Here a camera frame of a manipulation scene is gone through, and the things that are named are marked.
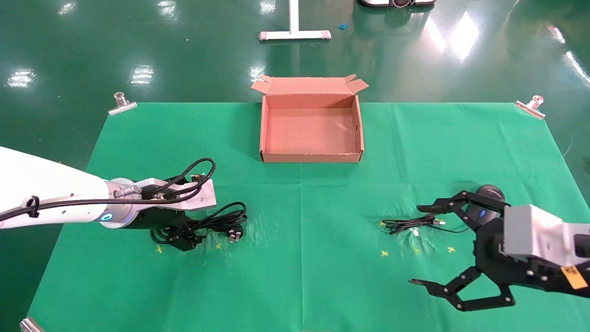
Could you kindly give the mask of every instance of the green cloth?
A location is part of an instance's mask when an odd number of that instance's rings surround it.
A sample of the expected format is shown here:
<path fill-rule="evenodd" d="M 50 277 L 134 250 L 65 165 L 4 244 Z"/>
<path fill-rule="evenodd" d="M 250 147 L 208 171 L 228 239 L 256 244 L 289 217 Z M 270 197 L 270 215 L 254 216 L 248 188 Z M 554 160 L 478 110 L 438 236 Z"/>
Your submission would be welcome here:
<path fill-rule="evenodd" d="M 455 310 L 408 280 L 451 281 L 474 264 L 474 233 L 379 223 L 488 183 L 512 205 L 589 221 L 544 121 L 507 103 L 364 103 L 360 163 L 263 164 L 260 108 L 140 103 L 109 117 L 88 172 L 168 178 L 211 157 L 218 206 L 248 206 L 245 238 L 160 253 L 146 230 L 65 225 L 29 314 L 48 332 L 590 330 L 590 301 L 527 288 L 512 287 L 514 307 Z M 461 294 L 498 290 L 482 276 Z"/>

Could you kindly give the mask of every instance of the metal clip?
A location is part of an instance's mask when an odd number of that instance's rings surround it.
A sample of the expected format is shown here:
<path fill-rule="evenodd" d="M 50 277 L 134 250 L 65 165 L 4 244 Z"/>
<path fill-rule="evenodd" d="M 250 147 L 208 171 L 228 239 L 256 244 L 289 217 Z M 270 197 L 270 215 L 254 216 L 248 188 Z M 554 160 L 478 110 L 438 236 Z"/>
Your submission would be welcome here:
<path fill-rule="evenodd" d="M 125 94 L 123 94 L 123 92 L 117 92 L 114 94 L 114 99 L 117 102 L 117 107 L 111 109 L 109 111 L 109 115 L 115 115 L 115 114 L 119 114 L 121 112 L 124 112 L 126 110 L 132 109 L 132 108 L 136 108 L 137 107 L 137 103 L 136 102 L 129 102 L 127 99 L 125 99 Z"/>
<path fill-rule="evenodd" d="M 516 106 L 521 108 L 523 111 L 527 112 L 528 114 L 531 114 L 532 116 L 536 117 L 537 119 L 543 119 L 545 117 L 545 114 L 543 114 L 537 110 L 539 105 L 541 105 L 542 103 L 543 103 L 543 97 L 534 96 L 533 100 L 531 100 L 526 105 L 523 102 L 520 102 L 518 100 L 516 101 L 515 104 L 516 104 Z"/>
<path fill-rule="evenodd" d="M 23 319 L 19 325 L 25 332 L 45 332 L 32 317 Z"/>

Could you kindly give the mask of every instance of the box flap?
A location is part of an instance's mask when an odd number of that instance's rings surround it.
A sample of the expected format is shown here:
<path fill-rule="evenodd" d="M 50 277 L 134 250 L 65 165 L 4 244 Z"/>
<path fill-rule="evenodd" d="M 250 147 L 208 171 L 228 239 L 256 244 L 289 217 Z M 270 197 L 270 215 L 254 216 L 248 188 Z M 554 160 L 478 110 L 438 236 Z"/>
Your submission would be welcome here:
<path fill-rule="evenodd" d="M 262 75 L 260 76 L 260 80 L 257 80 L 256 82 L 254 82 L 254 84 L 252 84 L 252 89 L 258 90 L 266 94 L 268 93 L 268 90 L 270 90 L 270 86 L 272 85 L 272 79 L 272 77 Z"/>
<path fill-rule="evenodd" d="M 254 82 L 252 89 L 267 95 L 354 95 L 369 85 L 347 77 L 268 77 Z"/>

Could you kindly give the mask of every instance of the yellow marker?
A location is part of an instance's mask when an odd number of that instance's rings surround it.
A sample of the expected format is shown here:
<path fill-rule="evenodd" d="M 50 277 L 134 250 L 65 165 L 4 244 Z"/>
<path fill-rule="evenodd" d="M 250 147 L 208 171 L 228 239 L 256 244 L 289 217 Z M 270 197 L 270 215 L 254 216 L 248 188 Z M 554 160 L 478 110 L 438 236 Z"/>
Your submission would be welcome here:
<path fill-rule="evenodd" d="M 586 280 L 582 277 L 578 268 L 575 266 L 562 266 L 561 272 L 565 275 L 568 279 L 569 284 L 572 285 L 573 289 L 580 289 L 588 287 Z"/>

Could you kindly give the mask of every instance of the white stand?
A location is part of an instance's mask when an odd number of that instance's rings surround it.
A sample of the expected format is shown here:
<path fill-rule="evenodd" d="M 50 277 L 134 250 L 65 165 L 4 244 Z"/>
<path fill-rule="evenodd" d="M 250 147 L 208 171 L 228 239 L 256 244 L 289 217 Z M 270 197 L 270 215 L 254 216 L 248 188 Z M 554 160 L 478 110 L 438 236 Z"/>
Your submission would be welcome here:
<path fill-rule="evenodd" d="M 328 30 L 299 31 L 299 0 L 289 0 L 289 31 L 263 31 L 258 39 L 331 39 L 331 37 Z"/>

